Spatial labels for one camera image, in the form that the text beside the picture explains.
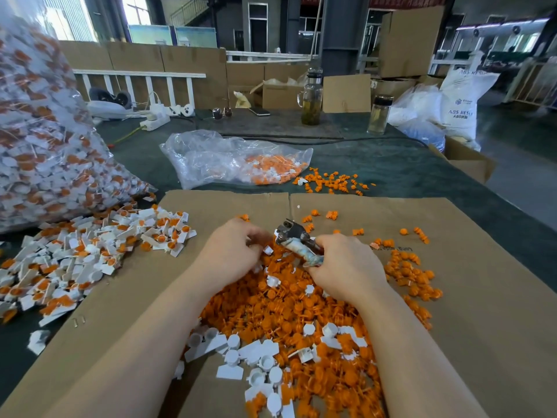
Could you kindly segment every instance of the right hand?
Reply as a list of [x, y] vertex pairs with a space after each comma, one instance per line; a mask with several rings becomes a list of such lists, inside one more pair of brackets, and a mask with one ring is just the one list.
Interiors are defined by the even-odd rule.
[[357, 238], [337, 233], [318, 236], [315, 242], [323, 247], [325, 259], [322, 266], [310, 267], [308, 271], [335, 299], [358, 307], [359, 302], [389, 287], [381, 261]]

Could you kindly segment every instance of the floor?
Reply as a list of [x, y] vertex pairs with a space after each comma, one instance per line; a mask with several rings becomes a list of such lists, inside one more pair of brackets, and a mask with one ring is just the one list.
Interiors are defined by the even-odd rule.
[[557, 230], [557, 112], [478, 103], [477, 141], [498, 162], [489, 189]]

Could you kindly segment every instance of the metal tool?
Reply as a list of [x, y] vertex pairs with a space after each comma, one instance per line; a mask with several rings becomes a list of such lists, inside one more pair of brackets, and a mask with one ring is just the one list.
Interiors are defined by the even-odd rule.
[[277, 228], [276, 242], [303, 257], [304, 267], [315, 267], [323, 264], [323, 248], [315, 243], [301, 224], [290, 219]]

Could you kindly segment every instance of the table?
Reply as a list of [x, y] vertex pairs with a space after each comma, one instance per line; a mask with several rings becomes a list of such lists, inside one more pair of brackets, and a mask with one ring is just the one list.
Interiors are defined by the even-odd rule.
[[[368, 113], [329, 115], [344, 140], [328, 145], [313, 145], [311, 166], [321, 173], [337, 170], [343, 174], [358, 174], [358, 181], [375, 183], [365, 191], [366, 196], [392, 198], [445, 197], [474, 220], [498, 244], [529, 268], [550, 288], [557, 291], [557, 233], [526, 215], [512, 204], [491, 192], [482, 184], [435, 156], [428, 149], [389, 127], [382, 139], [356, 141], [367, 137]], [[139, 119], [107, 122], [99, 126], [99, 133], [111, 143], [138, 126]], [[190, 131], [194, 124], [172, 119], [153, 132], [137, 132], [112, 150], [115, 159], [129, 171], [159, 189], [159, 199], [167, 190], [180, 189], [176, 173], [158, 145], [171, 133]], [[284, 139], [284, 142], [324, 141]], [[232, 190], [241, 193], [303, 192], [293, 184], [245, 186], [212, 183], [198, 189]], [[14, 255], [24, 234], [34, 235], [36, 229], [4, 235], [11, 248], [6, 255]], [[38, 329], [39, 315], [22, 314], [10, 323], [0, 325], [0, 403], [8, 397], [19, 380], [31, 367], [35, 355], [25, 349], [29, 335]], [[62, 325], [57, 320], [48, 326], [53, 333]]]

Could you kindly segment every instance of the glass jar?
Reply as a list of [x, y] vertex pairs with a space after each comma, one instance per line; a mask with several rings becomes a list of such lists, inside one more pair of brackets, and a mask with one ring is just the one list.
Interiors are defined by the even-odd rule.
[[308, 70], [308, 83], [298, 94], [298, 105], [302, 110], [302, 124], [316, 126], [321, 116], [323, 101], [323, 69], [312, 67]]
[[386, 119], [389, 117], [389, 110], [393, 105], [393, 97], [390, 95], [376, 95], [373, 99], [372, 113], [369, 117], [368, 133], [385, 133]]

